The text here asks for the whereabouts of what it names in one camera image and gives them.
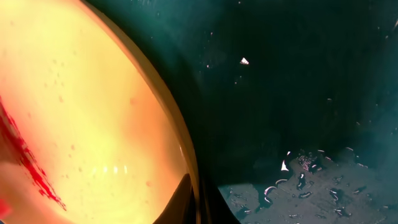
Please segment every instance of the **orange glowing surface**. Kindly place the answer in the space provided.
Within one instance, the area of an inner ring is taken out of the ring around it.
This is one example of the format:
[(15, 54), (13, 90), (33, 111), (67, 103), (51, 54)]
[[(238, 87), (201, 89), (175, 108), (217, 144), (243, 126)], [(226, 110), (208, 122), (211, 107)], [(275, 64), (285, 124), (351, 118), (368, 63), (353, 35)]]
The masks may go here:
[(188, 141), (93, 15), (79, 1), (0, 1), (0, 116), (60, 199), (12, 161), (0, 130), (6, 224), (152, 223), (187, 173)]

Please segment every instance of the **curved rim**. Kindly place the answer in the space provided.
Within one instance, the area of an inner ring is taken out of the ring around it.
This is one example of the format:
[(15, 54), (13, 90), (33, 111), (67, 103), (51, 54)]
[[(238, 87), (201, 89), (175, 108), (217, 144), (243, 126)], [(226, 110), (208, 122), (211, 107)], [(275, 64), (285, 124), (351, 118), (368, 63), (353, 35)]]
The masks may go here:
[(200, 184), (197, 159), (188, 128), (170, 90), (144, 53), (111, 19), (84, 0), (81, 0), (78, 5), (115, 41), (126, 57), (137, 68), (137, 71), (148, 84), (164, 113), (169, 118), (170, 125), (181, 143), (181, 151), (187, 163), (197, 206), (197, 223), (200, 223)]

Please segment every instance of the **dark teal background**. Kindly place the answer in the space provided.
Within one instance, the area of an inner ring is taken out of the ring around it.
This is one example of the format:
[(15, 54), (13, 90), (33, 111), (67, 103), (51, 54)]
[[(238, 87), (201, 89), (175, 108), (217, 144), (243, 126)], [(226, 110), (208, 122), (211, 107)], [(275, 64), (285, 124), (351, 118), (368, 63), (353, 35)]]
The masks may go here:
[(219, 185), (266, 182), (273, 173), (254, 170), (257, 159), (279, 167), (301, 148), (336, 157), (350, 145), (370, 167), (385, 162), (380, 129), (394, 130), (397, 114), (394, 1), (88, 2), (154, 64)]

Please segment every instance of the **red streak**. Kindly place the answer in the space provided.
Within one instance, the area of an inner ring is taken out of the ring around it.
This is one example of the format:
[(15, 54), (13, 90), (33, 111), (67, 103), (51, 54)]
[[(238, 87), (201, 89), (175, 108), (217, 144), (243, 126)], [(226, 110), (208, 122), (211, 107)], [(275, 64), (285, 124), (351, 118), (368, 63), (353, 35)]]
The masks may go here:
[(8, 216), (11, 212), (11, 207), (4, 200), (0, 199), (0, 220)]
[[(47, 179), (47, 175), (45, 174), (44, 170), (37, 164), (32, 151), (27, 147), (26, 142), (21, 137), (21, 134), (17, 128), (17, 124), (13, 118), (7, 114), (6, 109), (3, 107), (1, 103), (1, 97), (0, 114), (3, 114), (6, 118), (5, 121), (0, 117), (0, 132), (2, 132), (2, 135), (11, 142), (12, 147), (10, 150), (15, 151), (14, 153), (17, 156), (16, 161), (29, 171), (30, 176), (32, 176), (34, 180), (34, 185), (39, 187), (39, 193), (43, 196), (47, 196), (49, 199), (56, 201), (66, 211), (66, 205), (62, 203), (61, 198), (55, 193), (53, 187), (50, 185), (50, 182)], [(10, 132), (9, 128), (7, 127), (8, 125), (15, 129), (16, 136)]]

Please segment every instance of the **small white speck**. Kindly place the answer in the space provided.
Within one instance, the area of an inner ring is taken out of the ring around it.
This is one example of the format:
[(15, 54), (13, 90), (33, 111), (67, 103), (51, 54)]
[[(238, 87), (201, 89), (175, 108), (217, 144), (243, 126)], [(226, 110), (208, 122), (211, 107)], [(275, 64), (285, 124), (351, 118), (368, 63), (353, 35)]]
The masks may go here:
[(285, 165), (285, 161), (282, 162), (282, 168), (280, 169), (281, 171), (289, 171)]
[(249, 62), (246, 60), (246, 58), (242, 58), (240, 64), (242, 64), (242, 65), (249, 65)]

